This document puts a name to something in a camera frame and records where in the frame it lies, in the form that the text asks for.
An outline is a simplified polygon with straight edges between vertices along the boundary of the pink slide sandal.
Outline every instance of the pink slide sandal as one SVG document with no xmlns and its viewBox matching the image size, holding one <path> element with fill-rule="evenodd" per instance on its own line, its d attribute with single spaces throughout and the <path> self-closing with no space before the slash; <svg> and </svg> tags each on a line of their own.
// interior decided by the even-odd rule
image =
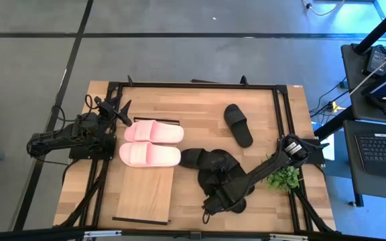
<svg viewBox="0 0 386 241">
<path fill-rule="evenodd" d="M 119 154 L 121 160 L 131 167 L 172 167 L 181 159 L 177 148 L 150 142 L 125 143 L 121 145 Z"/>
<path fill-rule="evenodd" d="M 152 143 L 179 143 L 184 129 L 178 125 L 159 123 L 155 120 L 141 120 L 126 128 L 126 141 L 150 141 Z"/>
</svg>

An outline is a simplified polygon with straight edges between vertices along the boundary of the keyboard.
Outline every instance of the keyboard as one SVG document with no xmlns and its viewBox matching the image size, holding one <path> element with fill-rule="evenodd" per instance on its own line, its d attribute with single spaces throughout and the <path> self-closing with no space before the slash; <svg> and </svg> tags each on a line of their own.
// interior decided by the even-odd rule
<svg viewBox="0 0 386 241">
<path fill-rule="evenodd" d="M 363 169 L 370 174 L 386 177 L 386 134 L 355 135 Z"/>
</svg>

